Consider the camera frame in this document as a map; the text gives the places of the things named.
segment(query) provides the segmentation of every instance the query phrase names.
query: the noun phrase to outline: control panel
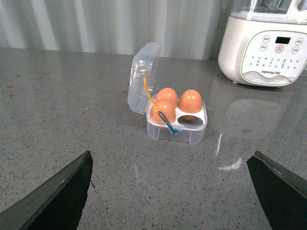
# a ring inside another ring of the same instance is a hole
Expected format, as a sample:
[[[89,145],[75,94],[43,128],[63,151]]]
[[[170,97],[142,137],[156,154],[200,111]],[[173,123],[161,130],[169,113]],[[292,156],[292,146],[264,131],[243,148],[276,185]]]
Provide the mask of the control panel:
[[[265,31],[249,42],[241,65],[251,83],[285,85],[294,81],[307,61],[307,34]]]

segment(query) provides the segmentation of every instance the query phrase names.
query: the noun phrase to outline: plastic egg box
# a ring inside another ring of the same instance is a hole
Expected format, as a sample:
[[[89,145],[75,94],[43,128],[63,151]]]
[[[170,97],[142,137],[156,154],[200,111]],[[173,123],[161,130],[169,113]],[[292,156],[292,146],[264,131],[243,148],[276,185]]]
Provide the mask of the plastic egg box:
[[[148,43],[134,57],[131,66],[128,104],[134,112],[145,114],[147,119],[147,134],[154,139],[166,139],[197,144],[202,140],[208,118],[205,102],[202,101],[202,109],[198,113],[190,114],[175,108],[176,119],[171,123],[174,130],[179,133],[173,134],[164,122],[156,122],[150,118],[152,103],[144,89],[144,71],[146,71],[148,91],[154,88],[154,79],[157,71],[160,46],[157,43]],[[185,115],[194,116],[191,121],[184,118]]]

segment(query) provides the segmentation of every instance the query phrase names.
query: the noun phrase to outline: countertop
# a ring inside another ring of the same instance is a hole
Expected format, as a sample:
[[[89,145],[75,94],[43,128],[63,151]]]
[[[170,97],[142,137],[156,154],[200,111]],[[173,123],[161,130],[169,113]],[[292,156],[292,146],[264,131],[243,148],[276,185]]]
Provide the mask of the countertop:
[[[196,89],[206,103],[189,145],[151,139],[130,110],[132,59],[0,48],[0,212],[90,150],[80,230],[271,229],[246,161],[259,150],[307,179],[307,71],[261,88],[231,83],[216,61],[161,58],[155,93]]]

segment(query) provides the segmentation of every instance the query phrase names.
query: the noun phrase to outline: digital display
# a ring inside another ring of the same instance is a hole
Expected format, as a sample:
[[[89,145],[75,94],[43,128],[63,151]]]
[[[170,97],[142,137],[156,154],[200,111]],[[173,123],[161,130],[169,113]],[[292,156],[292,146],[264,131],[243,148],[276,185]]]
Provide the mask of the digital display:
[[[277,37],[275,43],[278,44],[289,44],[290,42],[290,37]]]

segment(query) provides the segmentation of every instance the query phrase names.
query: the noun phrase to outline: clear plastic lid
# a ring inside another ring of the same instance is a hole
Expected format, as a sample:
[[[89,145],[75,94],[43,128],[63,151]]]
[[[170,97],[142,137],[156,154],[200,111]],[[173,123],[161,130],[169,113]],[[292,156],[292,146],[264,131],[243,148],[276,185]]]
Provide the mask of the clear plastic lid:
[[[148,96],[144,88],[144,72],[148,83],[148,91],[154,89],[154,80],[158,69],[161,47],[157,43],[148,43],[134,56],[131,66],[128,105],[139,114],[145,114]]]
[[[230,16],[258,22],[307,24],[307,0],[235,0]]]

